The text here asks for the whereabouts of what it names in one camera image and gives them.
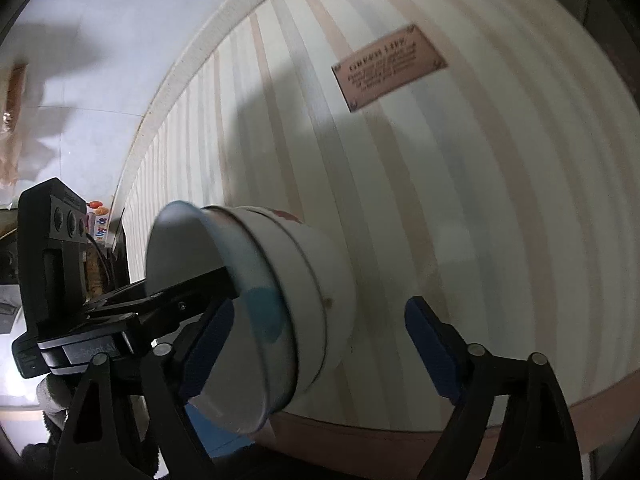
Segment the white gloved left hand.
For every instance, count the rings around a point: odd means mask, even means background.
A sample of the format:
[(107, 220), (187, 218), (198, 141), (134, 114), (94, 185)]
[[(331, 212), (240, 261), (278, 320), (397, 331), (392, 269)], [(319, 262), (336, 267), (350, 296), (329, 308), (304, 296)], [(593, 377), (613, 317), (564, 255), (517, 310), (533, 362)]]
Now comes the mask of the white gloved left hand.
[(61, 430), (64, 429), (67, 411), (74, 394), (64, 376), (47, 374), (36, 388), (38, 403), (43, 413)]

